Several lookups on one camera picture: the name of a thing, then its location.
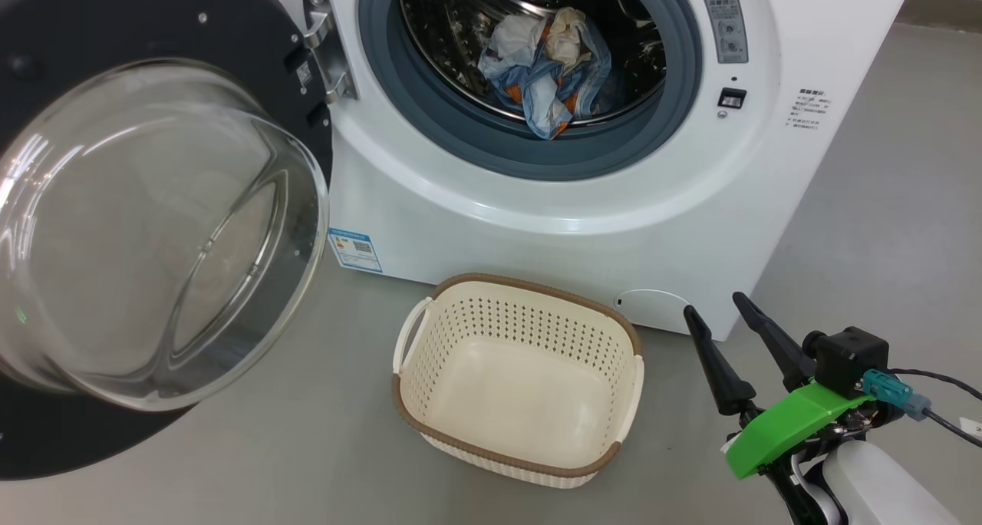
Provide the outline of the white front-load washing machine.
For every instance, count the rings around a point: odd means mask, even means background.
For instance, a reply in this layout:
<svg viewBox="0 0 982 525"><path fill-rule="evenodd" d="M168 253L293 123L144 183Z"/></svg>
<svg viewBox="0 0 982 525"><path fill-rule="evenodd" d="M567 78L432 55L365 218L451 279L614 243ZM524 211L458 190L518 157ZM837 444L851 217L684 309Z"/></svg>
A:
<svg viewBox="0 0 982 525"><path fill-rule="evenodd" d="M306 21L304 0L280 0ZM358 0L331 0L359 98L329 106L328 230L368 235L389 276L436 285L467 272L551 285L614 308L671 292L715 332L737 321L905 0L740 0L747 64L720 64L690 0L705 69L666 143L609 175L508 177L453 157L390 102L361 40ZM743 109L717 105L746 89ZM329 235L325 249L334 255Z"/></svg>

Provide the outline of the black round glass washer door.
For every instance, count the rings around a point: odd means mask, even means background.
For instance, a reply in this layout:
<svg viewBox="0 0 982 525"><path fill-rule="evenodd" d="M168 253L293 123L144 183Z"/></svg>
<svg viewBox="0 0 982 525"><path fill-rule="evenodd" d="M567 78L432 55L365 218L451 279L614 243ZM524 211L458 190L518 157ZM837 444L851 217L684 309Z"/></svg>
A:
<svg viewBox="0 0 982 525"><path fill-rule="evenodd" d="M280 0L0 0L0 484L241 378L324 255L316 24Z"/></svg>

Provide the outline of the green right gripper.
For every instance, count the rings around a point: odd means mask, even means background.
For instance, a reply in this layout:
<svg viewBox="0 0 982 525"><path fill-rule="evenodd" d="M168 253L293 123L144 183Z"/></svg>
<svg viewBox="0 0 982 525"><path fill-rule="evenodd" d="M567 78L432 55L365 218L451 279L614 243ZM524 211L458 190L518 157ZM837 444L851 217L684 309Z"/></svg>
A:
<svg viewBox="0 0 982 525"><path fill-rule="evenodd" d="M790 393L767 410L756 406L755 389L723 357L697 308L684 308L685 325L718 413L739 417L740 431L727 441L727 466L739 480L764 476L778 491L793 525L844 525L844 512L834 497L807 481L801 462L824 454L829 444L841 440L843 433L823 431L871 399L862 395L849 400L810 384L816 367L813 358L746 294L734 292L732 299L747 326L763 340Z"/></svg>

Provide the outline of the blue energy label sticker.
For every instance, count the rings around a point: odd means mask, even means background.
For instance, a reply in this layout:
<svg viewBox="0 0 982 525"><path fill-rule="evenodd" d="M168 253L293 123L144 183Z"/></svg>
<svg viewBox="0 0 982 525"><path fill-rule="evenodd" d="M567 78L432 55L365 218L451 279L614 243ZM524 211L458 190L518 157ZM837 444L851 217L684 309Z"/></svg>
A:
<svg viewBox="0 0 982 525"><path fill-rule="evenodd" d="M334 255L344 269L383 273L372 239L368 235L334 227L329 229L328 235Z"/></svg>

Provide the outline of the cream perforated laundry basket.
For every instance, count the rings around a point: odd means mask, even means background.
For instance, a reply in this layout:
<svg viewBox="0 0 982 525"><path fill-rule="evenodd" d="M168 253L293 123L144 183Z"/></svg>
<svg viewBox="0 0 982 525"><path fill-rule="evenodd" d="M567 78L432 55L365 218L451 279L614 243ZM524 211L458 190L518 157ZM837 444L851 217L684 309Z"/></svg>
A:
<svg viewBox="0 0 982 525"><path fill-rule="evenodd" d="M455 276L397 334L397 413L428 444L512 479L575 489L623 447L641 339L620 312L546 285Z"/></svg>

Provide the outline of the metal door hinge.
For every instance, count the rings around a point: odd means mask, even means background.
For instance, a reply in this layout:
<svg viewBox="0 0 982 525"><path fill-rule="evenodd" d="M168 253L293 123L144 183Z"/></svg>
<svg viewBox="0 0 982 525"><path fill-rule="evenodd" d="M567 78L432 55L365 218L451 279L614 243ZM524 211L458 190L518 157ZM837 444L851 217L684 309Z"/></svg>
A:
<svg viewBox="0 0 982 525"><path fill-rule="evenodd" d="M358 88L332 1L304 0L304 12L308 22L305 44L315 56L327 104L338 103L341 99L357 101Z"/></svg>

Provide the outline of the washing machine drum opening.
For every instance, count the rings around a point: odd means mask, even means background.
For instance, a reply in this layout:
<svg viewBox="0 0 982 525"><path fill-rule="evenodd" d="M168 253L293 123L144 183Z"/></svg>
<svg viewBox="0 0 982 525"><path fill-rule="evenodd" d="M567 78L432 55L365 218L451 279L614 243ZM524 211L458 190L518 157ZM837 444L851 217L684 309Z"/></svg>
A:
<svg viewBox="0 0 982 525"><path fill-rule="evenodd" d="M611 54L611 74L602 88L605 109L582 126L618 118L663 94L667 57L658 25L641 0L397 0L417 52L457 95L513 123L509 108L478 68L481 51L508 15L551 18L561 8L583 11Z"/></svg>

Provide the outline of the grey warning sticker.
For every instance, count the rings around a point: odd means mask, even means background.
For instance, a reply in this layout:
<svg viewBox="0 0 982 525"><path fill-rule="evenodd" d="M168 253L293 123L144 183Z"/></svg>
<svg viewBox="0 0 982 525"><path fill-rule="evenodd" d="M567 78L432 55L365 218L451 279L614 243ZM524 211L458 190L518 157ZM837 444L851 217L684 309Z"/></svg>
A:
<svg viewBox="0 0 982 525"><path fill-rule="evenodd" d="M746 22L740 0L703 0L710 19L717 61L720 64L750 62Z"/></svg>

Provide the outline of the round white drain filter cover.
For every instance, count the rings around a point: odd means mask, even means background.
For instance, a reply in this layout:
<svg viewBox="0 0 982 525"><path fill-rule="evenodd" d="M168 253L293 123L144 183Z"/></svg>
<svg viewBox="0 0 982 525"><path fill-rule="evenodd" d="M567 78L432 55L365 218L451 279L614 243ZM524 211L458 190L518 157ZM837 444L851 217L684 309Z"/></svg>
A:
<svg viewBox="0 0 982 525"><path fill-rule="evenodd" d="M614 308L634 325L688 334L684 309L690 303L671 292L631 289L614 297Z"/></svg>

